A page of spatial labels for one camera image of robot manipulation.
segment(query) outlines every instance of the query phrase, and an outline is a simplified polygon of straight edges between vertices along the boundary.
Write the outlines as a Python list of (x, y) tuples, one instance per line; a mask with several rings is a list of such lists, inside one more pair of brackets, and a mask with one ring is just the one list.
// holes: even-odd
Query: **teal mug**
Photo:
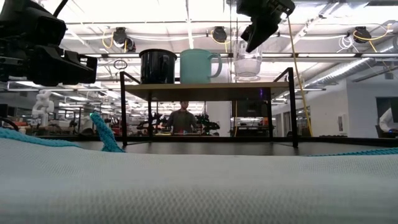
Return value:
[[(211, 59), (218, 58), (217, 72), (211, 74)], [(207, 50), (184, 50), (180, 55), (180, 82), (181, 84), (210, 83), (211, 78), (221, 73), (223, 62), (220, 54), (212, 54)]]

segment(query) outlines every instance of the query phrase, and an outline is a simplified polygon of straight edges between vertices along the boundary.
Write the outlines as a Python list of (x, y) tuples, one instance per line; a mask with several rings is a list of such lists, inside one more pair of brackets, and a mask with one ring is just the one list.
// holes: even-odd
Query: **mug handle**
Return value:
[(210, 75), (210, 78), (216, 78), (221, 73), (221, 69), (223, 68), (223, 61), (221, 60), (220, 54), (211, 54), (207, 59), (211, 60), (212, 58), (218, 58), (218, 69), (214, 75)]
[(162, 71), (162, 74), (165, 74), (163, 71), (168, 70), (168, 64), (169, 64), (169, 56), (167, 55), (162, 55), (160, 57), (160, 71)]

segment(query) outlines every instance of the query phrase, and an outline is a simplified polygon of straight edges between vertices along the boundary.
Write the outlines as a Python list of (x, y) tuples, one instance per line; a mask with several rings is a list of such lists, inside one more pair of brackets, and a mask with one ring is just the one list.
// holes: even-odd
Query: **wooden shelf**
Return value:
[(153, 101), (233, 101), (265, 100), (266, 88), (271, 89), (271, 98), (289, 90), (287, 82), (262, 83), (209, 83), (209, 84), (141, 84), (128, 85), (126, 91)]

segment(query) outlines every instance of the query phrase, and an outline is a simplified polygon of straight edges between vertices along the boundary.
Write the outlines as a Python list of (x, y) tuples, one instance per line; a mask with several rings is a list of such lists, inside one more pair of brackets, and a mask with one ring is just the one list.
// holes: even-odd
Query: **chair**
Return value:
[(379, 138), (396, 138), (397, 134), (395, 133), (386, 133), (384, 132), (381, 128), (380, 125), (375, 125), (376, 131), (377, 131), (377, 136)]

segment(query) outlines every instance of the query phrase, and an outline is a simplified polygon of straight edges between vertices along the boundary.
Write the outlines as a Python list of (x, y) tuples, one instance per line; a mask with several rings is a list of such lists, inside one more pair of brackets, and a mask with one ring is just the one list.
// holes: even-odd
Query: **black mug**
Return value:
[(140, 52), (141, 84), (174, 84), (175, 53), (162, 49)]

